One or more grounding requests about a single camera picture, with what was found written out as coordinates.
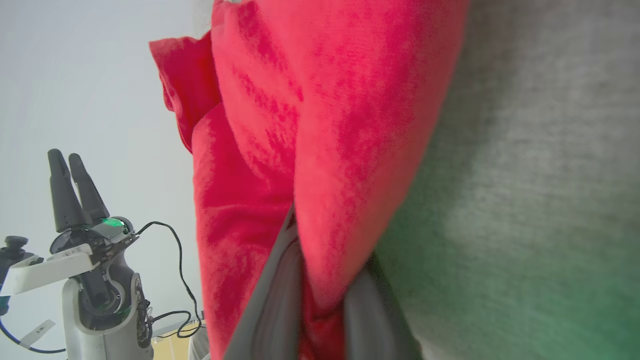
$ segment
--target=label tag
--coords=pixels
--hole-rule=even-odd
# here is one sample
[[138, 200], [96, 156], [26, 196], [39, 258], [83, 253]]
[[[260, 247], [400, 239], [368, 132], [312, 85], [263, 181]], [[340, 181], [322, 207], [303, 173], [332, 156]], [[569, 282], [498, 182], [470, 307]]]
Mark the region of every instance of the label tag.
[[81, 252], [85, 252], [89, 255], [93, 255], [93, 251], [91, 250], [91, 247], [89, 246], [89, 244], [80, 244], [78, 246], [53, 254], [53, 256], [47, 259], [47, 261], [66, 258], [67, 256], [76, 255]]
[[22, 339], [20, 339], [19, 345], [24, 348], [30, 348], [36, 341], [40, 340], [40, 338], [44, 336], [44, 334], [46, 334], [47, 331], [51, 330], [51, 328], [54, 327], [55, 325], [56, 323], [54, 323], [51, 320], [45, 321], [44, 323], [42, 323], [42, 325], [33, 329], [33, 331], [31, 331], [29, 334], [26, 334]]

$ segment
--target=gray fabric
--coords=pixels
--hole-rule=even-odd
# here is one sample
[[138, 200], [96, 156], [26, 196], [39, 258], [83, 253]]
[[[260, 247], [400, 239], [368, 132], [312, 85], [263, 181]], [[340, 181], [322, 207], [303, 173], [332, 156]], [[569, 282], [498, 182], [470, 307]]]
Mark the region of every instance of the gray fabric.
[[430, 360], [640, 359], [640, 2], [478, 0], [378, 247]]

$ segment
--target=black wire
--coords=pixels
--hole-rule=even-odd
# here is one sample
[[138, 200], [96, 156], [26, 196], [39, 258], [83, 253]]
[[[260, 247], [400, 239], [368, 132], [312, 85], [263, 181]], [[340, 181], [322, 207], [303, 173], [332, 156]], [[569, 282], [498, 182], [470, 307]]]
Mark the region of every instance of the black wire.
[[[0, 320], [0, 330], [2, 330], [3, 334], [6, 335], [6, 337], [9, 338], [9, 340], [20, 345], [20, 340], [16, 339], [15, 337], [13, 337], [13, 335], [11, 335], [11, 333], [9, 333], [9, 330], [7, 330], [2, 324], [2, 320]], [[61, 348], [60, 350], [40, 350], [39, 348], [33, 348], [33, 347], [29, 347], [27, 348], [27, 350], [30, 350], [33, 352], [39, 352], [41, 354], [57, 354], [59, 352], [67, 351], [65, 348]]]
[[191, 313], [189, 311], [186, 311], [186, 310], [170, 311], [169, 313], [162, 314], [162, 315], [160, 315], [158, 317], [153, 318], [153, 320], [151, 321], [151, 324], [153, 324], [157, 320], [165, 318], [165, 317], [167, 317], [169, 315], [187, 314], [189, 317], [184, 322], [184, 324], [180, 325], [180, 327], [178, 328], [178, 331], [176, 331], [175, 333], [178, 335], [178, 338], [180, 338], [180, 339], [189, 338], [189, 337], [193, 336], [198, 330], [200, 330], [200, 328], [202, 327], [202, 320], [200, 319], [200, 315], [198, 315], [198, 302], [196, 301], [196, 297], [191, 292], [191, 289], [189, 288], [189, 285], [187, 285], [187, 282], [184, 280], [184, 275], [182, 274], [182, 244], [180, 243], [180, 238], [178, 237], [178, 234], [175, 232], [175, 230], [173, 230], [173, 228], [170, 225], [167, 225], [167, 224], [164, 224], [164, 223], [158, 222], [158, 221], [152, 221], [152, 222], [148, 223], [147, 225], [144, 225], [142, 227], [142, 229], [140, 229], [140, 231], [137, 232], [137, 234], [138, 235], [142, 234], [142, 232], [144, 230], [147, 230], [151, 225], [162, 225], [164, 227], [168, 227], [169, 230], [171, 230], [171, 232], [173, 233], [173, 237], [175, 238], [175, 241], [178, 243], [178, 273], [180, 273], [180, 279], [182, 280], [182, 283], [184, 284], [184, 288], [187, 290], [187, 293], [189, 294], [189, 297], [191, 298], [191, 300], [193, 300], [193, 307], [195, 309], [196, 319], [198, 319], [198, 326], [195, 329], [192, 329], [193, 331], [188, 335], [181, 335], [180, 334], [182, 332], [182, 330], [184, 329], [184, 327], [189, 325], [189, 321], [191, 321]]
[[[207, 327], [203, 325], [203, 326], [201, 326], [200, 328], [201, 328], [201, 329], [206, 329]], [[171, 338], [173, 335], [176, 335], [177, 333], [178, 333], [177, 331], [174, 331], [174, 332], [172, 332], [172, 333], [171, 333], [171, 334], [169, 334], [169, 335], [158, 336], [158, 338], [161, 338], [161, 339]]]

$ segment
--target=red towel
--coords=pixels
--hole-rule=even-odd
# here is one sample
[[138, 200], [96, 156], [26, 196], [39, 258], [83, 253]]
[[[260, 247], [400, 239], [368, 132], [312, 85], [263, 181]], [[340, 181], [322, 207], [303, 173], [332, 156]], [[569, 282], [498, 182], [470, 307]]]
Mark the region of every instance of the red towel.
[[193, 153], [212, 359], [223, 357], [294, 199], [307, 280], [301, 358], [344, 357], [342, 296], [407, 193], [466, 9], [216, 1], [202, 39], [150, 44]]

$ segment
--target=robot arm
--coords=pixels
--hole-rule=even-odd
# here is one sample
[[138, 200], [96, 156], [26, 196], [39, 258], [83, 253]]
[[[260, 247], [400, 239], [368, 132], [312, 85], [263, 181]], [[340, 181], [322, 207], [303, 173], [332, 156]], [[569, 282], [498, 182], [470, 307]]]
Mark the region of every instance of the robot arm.
[[[56, 230], [52, 256], [25, 252], [25, 238], [10, 236], [0, 250], [0, 315], [9, 296], [68, 278], [63, 287], [63, 322], [69, 360], [152, 359], [152, 319], [140, 275], [124, 250], [138, 235], [125, 218], [109, 217], [77, 154], [49, 151]], [[71, 183], [76, 182], [81, 203]]]

